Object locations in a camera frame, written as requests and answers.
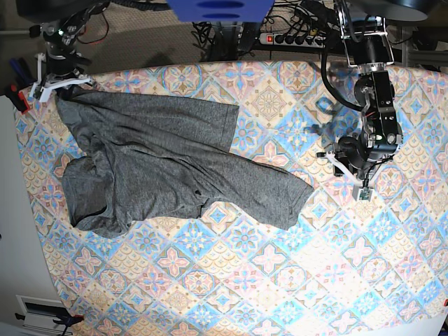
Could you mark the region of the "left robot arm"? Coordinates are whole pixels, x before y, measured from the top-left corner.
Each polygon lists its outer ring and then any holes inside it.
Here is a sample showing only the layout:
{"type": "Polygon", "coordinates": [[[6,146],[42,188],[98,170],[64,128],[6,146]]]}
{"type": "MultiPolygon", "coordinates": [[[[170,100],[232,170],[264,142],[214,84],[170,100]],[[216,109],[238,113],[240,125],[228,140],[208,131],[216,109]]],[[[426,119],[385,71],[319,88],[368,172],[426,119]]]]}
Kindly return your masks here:
{"type": "Polygon", "coordinates": [[[346,175],[355,181],[366,181],[393,159],[403,143],[393,103],[395,90],[386,69],[394,58],[384,18],[367,14],[354,20],[346,1],[336,1],[335,12],[339,29],[325,39],[321,79],[337,102],[358,112],[360,133],[340,137],[318,157],[332,163],[336,177],[346,175]],[[354,103],[344,98],[327,75],[328,55],[337,45],[342,45],[348,66],[358,71],[354,103]]]}

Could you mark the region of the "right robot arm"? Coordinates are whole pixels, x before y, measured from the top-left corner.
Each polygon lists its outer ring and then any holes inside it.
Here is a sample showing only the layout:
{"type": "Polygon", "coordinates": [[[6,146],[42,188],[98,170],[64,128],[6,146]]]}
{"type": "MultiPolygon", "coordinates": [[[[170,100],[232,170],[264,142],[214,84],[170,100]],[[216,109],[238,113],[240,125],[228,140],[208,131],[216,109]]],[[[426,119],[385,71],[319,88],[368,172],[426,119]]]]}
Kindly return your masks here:
{"type": "Polygon", "coordinates": [[[78,37],[85,33],[89,19],[93,15],[103,15],[109,4],[108,1],[94,1],[75,14],[41,25],[45,52],[36,55],[37,80],[31,87],[30,97],[43,103],[54,91],[94,85],[95,81],[84,70],[91,60],[77,51],[78,37]]]}

